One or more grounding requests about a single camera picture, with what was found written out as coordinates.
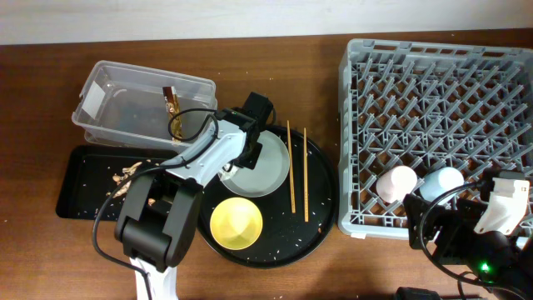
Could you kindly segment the blue plastic cup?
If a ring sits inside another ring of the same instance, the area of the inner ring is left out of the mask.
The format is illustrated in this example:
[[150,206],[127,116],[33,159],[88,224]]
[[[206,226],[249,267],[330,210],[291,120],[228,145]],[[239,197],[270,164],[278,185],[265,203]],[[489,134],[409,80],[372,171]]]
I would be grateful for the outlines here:
[[444,167],[431,172],[423,177],[423,181],[419,191],[427,202],[432,202],[441,194],[465,183],[462,173],[453,167]]

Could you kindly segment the pink plastic cup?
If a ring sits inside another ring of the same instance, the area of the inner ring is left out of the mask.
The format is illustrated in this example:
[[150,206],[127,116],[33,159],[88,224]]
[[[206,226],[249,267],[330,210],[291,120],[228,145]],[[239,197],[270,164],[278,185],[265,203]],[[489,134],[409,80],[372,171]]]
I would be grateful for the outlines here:
[[415,171],[407,166],[397,166],[386,172],[376,182],[376,192],[385,203],[402,201],[417,184]]

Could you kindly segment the wooden chopstick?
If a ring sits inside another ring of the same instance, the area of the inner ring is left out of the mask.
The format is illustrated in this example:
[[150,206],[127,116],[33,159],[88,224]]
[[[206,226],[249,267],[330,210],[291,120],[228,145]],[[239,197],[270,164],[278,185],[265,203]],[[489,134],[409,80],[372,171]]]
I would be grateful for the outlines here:
[[303,197],[304,197],[304,222],[309,222],[309,187],[308,187],[308,154],[306,127],[303,128]]
[[292,149],[291,149],[291,126],[290,121],[286,120],[286,140],[287,140],[287,151],[289,155],[289,187],[290,187],[290,199],[291,199],[291,213],[296,213],[296,197],[295,197],[295,188],[294,188],[294,173],[293,173],[293,164],[292,164]]

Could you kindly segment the grey plate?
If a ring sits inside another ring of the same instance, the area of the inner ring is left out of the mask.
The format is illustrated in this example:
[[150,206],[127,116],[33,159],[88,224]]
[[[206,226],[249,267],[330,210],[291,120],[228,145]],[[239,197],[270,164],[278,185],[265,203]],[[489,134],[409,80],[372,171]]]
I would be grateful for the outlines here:
[[285,143],[270,131],[263,131],[257,141],[262,150],[253,169],[233,166],[230,172],[221,169],[218,173],[226,188],[245,198],[273,193],[289,173],[289,154]]

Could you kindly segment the yellow bowl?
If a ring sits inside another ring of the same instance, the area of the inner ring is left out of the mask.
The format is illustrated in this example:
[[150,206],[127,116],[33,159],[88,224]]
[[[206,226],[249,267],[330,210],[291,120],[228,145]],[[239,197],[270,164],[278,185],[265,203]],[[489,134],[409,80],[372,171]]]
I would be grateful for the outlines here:
[[230,197],[214,208],[209,228],[214,240],[223,248],[243,250],[261,236],[263,217],[252,201],[243,197]]

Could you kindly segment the gold snack wrapper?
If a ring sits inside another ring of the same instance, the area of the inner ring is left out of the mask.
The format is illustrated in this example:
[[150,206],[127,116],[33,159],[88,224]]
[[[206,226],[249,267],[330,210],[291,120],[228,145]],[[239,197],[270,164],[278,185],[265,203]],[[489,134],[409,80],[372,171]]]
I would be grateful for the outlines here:
[[180,112],[177,91],[174,87],[163,87],[162,94],[165,100],[167,116],[169,118],[168,131],[173,141],[179,141],[182,138],[182,121],[177,116]]

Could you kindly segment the food scraps and rice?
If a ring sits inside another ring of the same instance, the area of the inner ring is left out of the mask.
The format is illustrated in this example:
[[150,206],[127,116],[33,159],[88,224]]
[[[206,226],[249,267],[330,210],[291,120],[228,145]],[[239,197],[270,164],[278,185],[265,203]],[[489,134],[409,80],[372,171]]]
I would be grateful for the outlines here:
[[[156,167],[157,163],[152,163],[150,159],[145,162],[136,162],[131,167],[124,167],[122,169],[122,174],[114,174],[112,180],[119,186],[122,182],[125,182],[129,177],[133,176],[137,171],[142,171],[144,169]],[[125,200],[127,191],[131,183],[127,182],[123,187],[121,187],[116,193],[108,192],[107,196],[112,196],[112,199],[120,198],[122,201]]]

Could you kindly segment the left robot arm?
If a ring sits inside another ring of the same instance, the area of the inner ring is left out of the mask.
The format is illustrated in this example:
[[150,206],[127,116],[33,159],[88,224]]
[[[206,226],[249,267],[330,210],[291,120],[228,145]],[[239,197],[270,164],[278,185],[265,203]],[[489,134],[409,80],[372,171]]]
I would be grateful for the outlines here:
[[255,92],[242,107],[210,109],[185,151],[121,180],[127,196],[114,236],[130,260],[97,253],[134,271],[137,298],[177,298],[177,265],[192,244],[205,186],[221,170],[255,167],[257,139],[274,114],[271,101]]

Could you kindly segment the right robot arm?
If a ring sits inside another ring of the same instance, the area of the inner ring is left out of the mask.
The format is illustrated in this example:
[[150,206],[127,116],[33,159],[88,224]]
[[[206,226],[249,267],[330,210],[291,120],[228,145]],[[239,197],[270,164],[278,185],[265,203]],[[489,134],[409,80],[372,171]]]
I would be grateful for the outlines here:
[[499,299],[532,298],[532,246],[520,249],[514,237],[497,231],[475,232],[485,205],[461,198],[455,210],[430,210],[422,198],[407,195],[403,206],[410,247],[421,250],[433,240],[436,249],[429,260],[437,268],[465,265]]

